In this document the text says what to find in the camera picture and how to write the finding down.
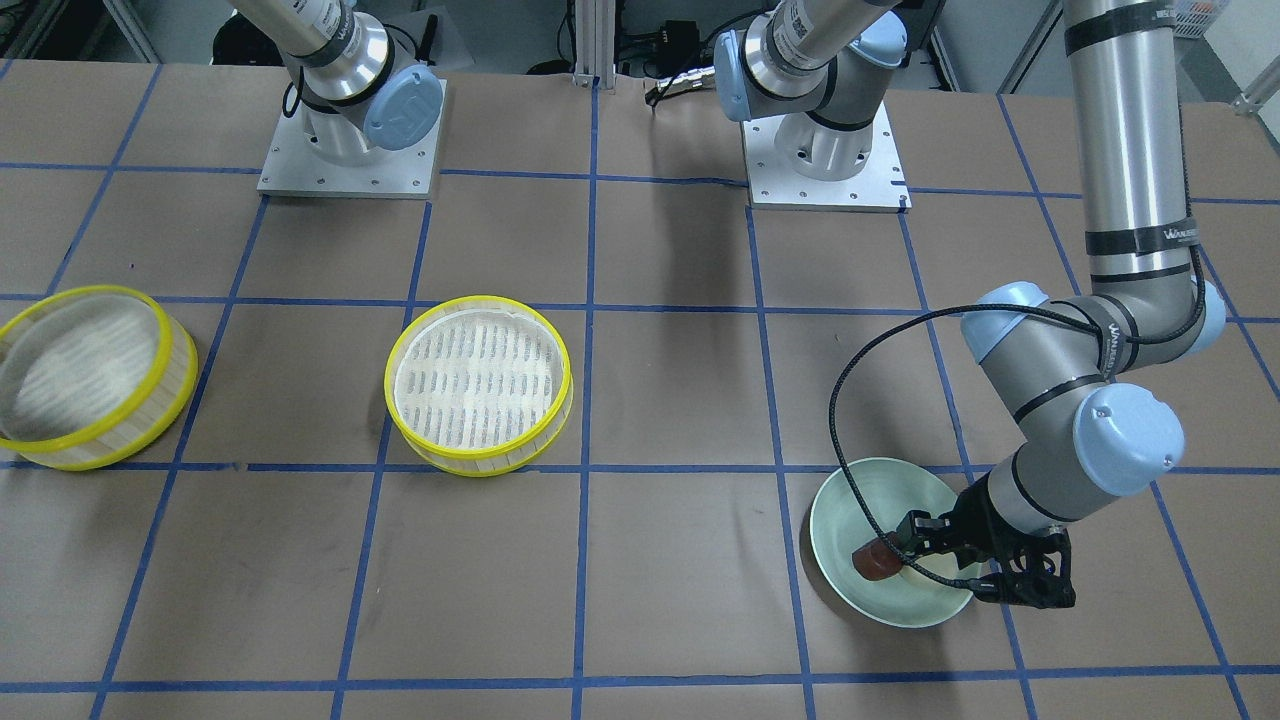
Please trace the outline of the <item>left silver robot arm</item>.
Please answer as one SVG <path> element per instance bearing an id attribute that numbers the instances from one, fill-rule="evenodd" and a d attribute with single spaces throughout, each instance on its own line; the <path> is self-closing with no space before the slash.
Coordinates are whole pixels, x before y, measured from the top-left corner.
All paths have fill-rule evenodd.
<path id="1" fill-rule="evenodd" d="M 911 511 L 852 553 L 873 582 L 925 553 L 957 565 L 1062 552 L 1053 536 L 1143 491 L 1185 448 L 1176 414 L 1117 375 L 1208 347 L 1225 304 L 1201 264 L 1170 1 L 1066 1 L 1091 292 L 1019 282 L 963 314 L 974 360 L 1023 446 L 948 512 Z"/>

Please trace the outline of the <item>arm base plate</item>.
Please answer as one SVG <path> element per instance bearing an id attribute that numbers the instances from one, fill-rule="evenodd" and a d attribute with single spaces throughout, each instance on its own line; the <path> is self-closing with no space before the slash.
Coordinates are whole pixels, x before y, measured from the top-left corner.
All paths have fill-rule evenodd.
<path id="1" fill-rule="evenodd" d="M 913 208 L 884 102 L 869 126 L 850 132 L 801 113 L 745 120 L 740 129 L 755 209 L 906 213 Z"/>
<path id="2" fill-rule="evenodd" d="M 298 102 L 288 87 L 260 172 L 257 191 L 273 197 L 429 200 L 436 178 L 444 118 L 398 151 L 371 145 L 338 114 Z"/>

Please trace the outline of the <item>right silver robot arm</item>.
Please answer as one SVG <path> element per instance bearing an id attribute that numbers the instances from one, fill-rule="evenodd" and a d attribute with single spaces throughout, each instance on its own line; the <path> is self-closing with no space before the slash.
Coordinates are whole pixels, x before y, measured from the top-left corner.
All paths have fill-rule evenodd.
<path id="1" fill-rule="evenodd" d="M 412 40 L 352 1 L 234 1 L 291 77 L 282 131 L 337 167 L 434 152 L 445 83 Z"/>

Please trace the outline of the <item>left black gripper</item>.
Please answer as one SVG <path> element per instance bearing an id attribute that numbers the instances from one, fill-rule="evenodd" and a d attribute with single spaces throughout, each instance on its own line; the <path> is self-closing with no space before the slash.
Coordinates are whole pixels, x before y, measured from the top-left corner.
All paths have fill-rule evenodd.
<path id="1" fill-rule="evenodd" d="M 909 510 L 893 536 L 886 536 L 879 550 L 881 566 L 902 566 L 902 557 L 920 562 L 923 557 L 951 553 L 957 568 L 995 560 L 1002 570 L 1027 569 L 1024 559 L 1015 559 L 1020 534 L 995 510 L 989 482 L 978 480 L 966 487 L 954 506 L 937 516 L 924 510 Z"/>

